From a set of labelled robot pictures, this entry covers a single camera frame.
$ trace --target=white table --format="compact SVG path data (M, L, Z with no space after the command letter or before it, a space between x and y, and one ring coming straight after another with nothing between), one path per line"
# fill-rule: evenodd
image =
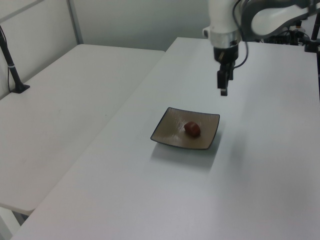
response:
M163 54L79 45L2 99L0 207L29 215Z
M178 38L13 240L318 240L316 55L249 49L222 97L209 41ZM151 141L167 107L220 114L212 147Z

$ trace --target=dark plate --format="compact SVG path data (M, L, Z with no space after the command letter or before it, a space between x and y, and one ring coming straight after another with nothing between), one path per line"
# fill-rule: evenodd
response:
M206 150L214 141L219 120L219 114L169 107L154 130L151 140L183 149ZM200 136L192 137L186 133L184 125L188 122L195 122L199 125Z

